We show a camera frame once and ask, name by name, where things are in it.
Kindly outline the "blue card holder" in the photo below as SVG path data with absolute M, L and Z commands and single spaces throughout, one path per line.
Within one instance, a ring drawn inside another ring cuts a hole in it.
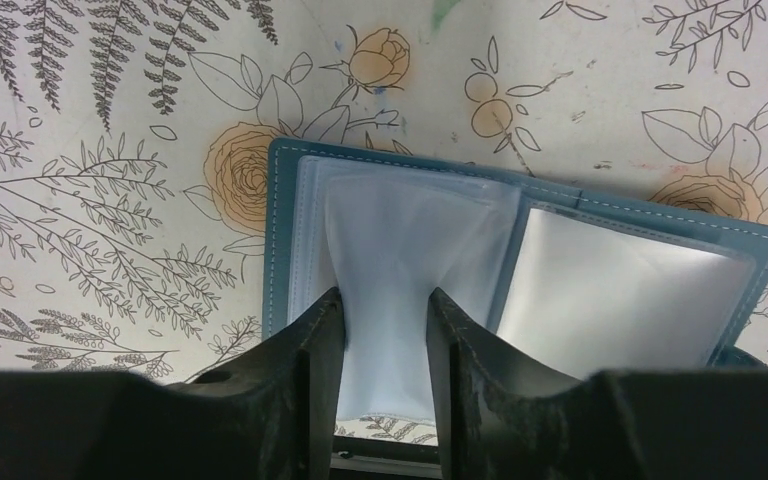
M 264 330 L 331 288 L 336 417 L 434 420 L 426 307 L 580 380 L 727 365 L 768 284 L 768 226 L 523 173 L 308 140 L 268 147 Z

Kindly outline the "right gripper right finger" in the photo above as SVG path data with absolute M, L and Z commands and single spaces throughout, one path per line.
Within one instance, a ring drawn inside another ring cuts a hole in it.
M 768 368 L 580 381 L 481 327 L 441 289 L 426 344 L 446 479 L 768 479 Z

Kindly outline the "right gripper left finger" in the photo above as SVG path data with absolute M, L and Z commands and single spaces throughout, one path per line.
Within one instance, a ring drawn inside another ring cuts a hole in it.
M 0 479 L 325 479 L 344 342 L 333 288 L 190 384 L 0 373 Z

